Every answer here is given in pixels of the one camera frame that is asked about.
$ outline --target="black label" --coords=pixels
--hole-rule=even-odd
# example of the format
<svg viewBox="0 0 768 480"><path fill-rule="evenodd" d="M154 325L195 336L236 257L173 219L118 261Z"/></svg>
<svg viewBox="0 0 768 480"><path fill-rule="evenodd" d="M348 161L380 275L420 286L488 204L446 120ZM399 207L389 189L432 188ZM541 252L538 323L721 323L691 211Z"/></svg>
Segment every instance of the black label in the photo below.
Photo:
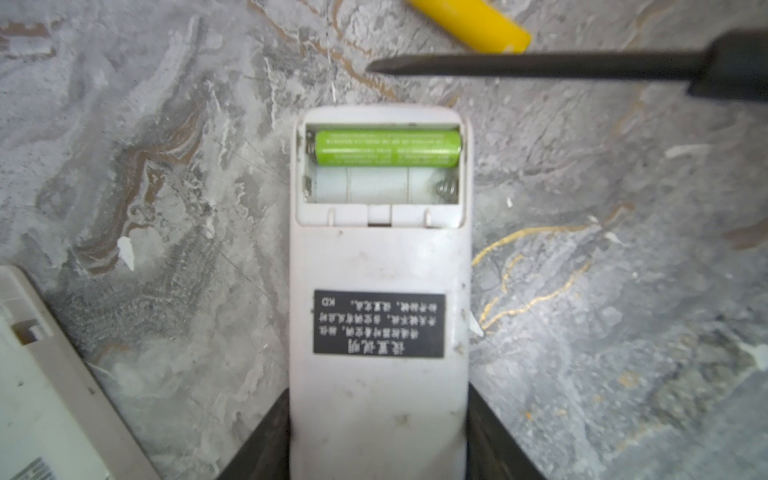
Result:
<svg viewBox="0 0 768 480"><path fill-rule="evenodd" d="M314 353L442 358L445 295L315 290Z"/></svg>

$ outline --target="marble surface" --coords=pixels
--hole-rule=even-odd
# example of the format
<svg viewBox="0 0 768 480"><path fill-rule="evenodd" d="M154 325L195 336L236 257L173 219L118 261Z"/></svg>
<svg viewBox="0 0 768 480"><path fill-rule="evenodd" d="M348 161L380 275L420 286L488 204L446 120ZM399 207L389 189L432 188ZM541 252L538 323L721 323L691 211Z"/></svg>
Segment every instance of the marble surface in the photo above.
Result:
<svg viewBox="0 0 768 480"><path fill-rule="evenodd" d="M493 4L532 51L768 25L765 0ZM213 478L287 385L297 115L448 105L477 131L475 252L522 230L474 269L493 324L471 374L535 464L765 478L768 108L363 74L433 51L462 47L400 0L6 0L0 263L33 279L162 476Z"/></svg>

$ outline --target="battery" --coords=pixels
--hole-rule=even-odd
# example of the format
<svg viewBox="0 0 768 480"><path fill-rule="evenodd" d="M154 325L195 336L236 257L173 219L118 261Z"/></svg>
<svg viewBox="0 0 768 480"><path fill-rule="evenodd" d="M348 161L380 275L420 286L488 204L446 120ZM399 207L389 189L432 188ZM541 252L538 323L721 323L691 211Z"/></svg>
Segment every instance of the battery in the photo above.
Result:
<svg viewBox="0 0 768 480"><path fill-rule="evenodd" d="M308 153L326 167L455 167L458 130L344 129L317 131Z"/></svg>

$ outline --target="yellow object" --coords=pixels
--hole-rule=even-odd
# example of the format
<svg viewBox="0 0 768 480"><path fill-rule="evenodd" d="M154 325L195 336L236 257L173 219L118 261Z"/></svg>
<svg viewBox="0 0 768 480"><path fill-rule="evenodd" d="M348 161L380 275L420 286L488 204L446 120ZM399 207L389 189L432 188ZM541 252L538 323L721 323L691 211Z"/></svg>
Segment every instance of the yellow object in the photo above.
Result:
<svg viewBox="0 0 768 480"><path fill-rule="evenodd" d="M520 53L531 34L483 0L409 0L411 5L480 53Z"/></svg>

